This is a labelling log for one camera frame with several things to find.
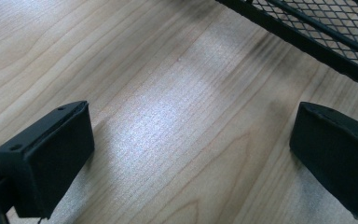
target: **wooden table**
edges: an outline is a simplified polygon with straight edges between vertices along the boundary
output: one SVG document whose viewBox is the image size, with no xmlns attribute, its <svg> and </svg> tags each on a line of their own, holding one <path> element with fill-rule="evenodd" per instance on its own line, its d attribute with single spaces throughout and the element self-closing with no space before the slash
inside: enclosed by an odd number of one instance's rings
<svg viewBox="0 0 358 224">
<path fill-rule="evenodd" d="M 213 0 L 0 0 L 0 145 L 78 100 L 96 151 L 42 223 L 358 223 L 288 146 L 358 84 Z"/>
</svg>

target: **mesh grid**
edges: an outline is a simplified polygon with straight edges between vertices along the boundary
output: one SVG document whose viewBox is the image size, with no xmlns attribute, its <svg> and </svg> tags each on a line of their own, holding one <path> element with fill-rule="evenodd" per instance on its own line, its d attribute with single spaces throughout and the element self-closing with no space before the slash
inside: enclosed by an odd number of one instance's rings
<svg viewBox="0 0 358 224">
<path fill-rule="evenodd" d="M 283 2 L 358 43 L 358 4 L 356 2 L 351 0 L 284 0 Z M 302 35 L 310 37 L 358 64 L 358 52 L 336 41 L 331 36 L 316 30 L 266 0 L 254 0 L 252 5 L 296 29 Z"/>
</svg>

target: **black metal frame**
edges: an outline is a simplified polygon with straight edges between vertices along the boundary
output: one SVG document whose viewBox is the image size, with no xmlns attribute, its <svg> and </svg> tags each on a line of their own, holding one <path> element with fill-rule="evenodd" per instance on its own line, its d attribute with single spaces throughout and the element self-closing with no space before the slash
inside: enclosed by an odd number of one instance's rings
<svg viewBox="0 0 358 224">
<path fill-rule="evenodd" d="M 216 0 L 221 4 L 233 9 L 250 21 L 262 26 L 269 32 L 277 35 L 286 42 L 291 43 L 298 49 L 307 52 L 309 55 L 319 60 L 322 63 L 329 65 L 337 70 L 339 73 L 350 77 L 352 80 L 358 82 L 358 63 L 353 62 L 348 57 L 345 57 L 328 46 L 321 44 L 311 36 L 300 33 L 295 27 L 291 27 L 279 19 L 269 15 L 268 12 L 254 6 L 253 0 Z M 285 14 L 296 17 L 299 21 L 306 23 L 318 32 L 328 35 L 340 44 L 344 44 L 353 52 L 358 53 L 358 42 L 347 38 L 345 35 L 337 32 L 325 24 L 313 19 L 312 17 L 302 13 L 295 8 L 292 8 L 282 0 L 265 0 L 272 6 L 279 8 Z"/>
</svg>

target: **mesh shelf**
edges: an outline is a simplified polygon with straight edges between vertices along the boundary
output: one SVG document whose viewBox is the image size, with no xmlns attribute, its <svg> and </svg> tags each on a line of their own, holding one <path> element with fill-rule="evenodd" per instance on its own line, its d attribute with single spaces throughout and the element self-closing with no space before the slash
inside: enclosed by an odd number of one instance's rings
<svg viewBox="0 0 358 224">
<path fill-rule="evenodd" d="M 358 82 L 358 0 L 217 0 Z"/>
</svg>

